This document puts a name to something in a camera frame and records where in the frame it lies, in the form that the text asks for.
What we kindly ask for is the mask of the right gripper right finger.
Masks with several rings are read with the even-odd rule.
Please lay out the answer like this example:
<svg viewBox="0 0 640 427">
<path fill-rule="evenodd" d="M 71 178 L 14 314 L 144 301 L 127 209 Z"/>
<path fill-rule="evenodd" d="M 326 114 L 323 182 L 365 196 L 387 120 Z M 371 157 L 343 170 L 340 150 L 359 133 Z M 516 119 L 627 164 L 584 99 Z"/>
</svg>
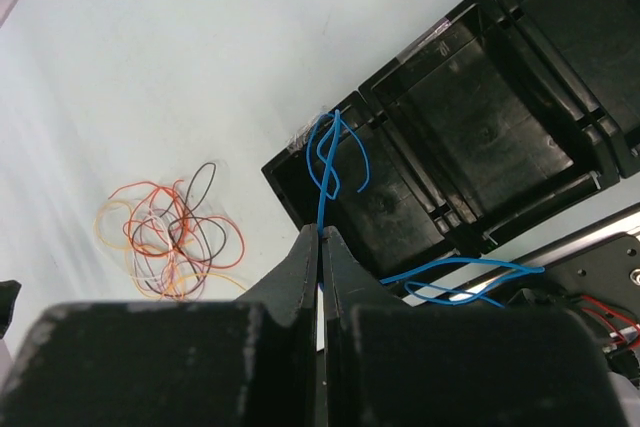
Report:
<svg viewBox="0 0 640 427">
<path fill-rule="evenodd" d="M 624 426 L 585 324 L 557 308 L 412 307 L 322 241 L 332 426 Z"/>
</svg>

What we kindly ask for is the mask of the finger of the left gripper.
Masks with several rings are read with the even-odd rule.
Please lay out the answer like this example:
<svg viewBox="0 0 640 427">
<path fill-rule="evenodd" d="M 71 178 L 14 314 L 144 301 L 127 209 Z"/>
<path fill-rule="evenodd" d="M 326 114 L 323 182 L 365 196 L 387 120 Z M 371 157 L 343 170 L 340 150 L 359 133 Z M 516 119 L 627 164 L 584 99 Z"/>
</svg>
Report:
<svg viewBox="0 0 640 427">
<path fill-rule="evenodd" d="M 6 335 L 14 315 L 15 304 L 21 290 L 16 280 L 0 282 L 0 338 Z"/>
</svg>

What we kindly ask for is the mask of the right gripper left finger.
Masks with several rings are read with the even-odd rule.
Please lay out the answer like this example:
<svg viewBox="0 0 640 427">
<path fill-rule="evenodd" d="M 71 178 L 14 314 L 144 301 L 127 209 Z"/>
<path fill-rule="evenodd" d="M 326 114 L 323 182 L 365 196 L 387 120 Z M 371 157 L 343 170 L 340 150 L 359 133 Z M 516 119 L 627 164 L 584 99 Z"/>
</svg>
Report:
<svg viewBox="0 0 640 427">
<path fill-rule="evenodd" d="M 319 236 L 234 301 L 66 303 L 1 390 L 5 426 L 310 426 Z"/>
</svg>

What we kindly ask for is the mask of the black compartment tray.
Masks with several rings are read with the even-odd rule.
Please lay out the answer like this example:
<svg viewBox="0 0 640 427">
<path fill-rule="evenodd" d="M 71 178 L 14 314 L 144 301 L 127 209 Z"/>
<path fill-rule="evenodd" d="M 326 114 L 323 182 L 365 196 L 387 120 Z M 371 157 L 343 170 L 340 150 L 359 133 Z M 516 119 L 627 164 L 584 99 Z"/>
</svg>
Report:
<svg viewBox="0 0 640 427">
<path fill-rule="evenodd" d="M 463 0 L 263 168 L 384 279 L 639 170 L 639 0 Z"/>
</svg>

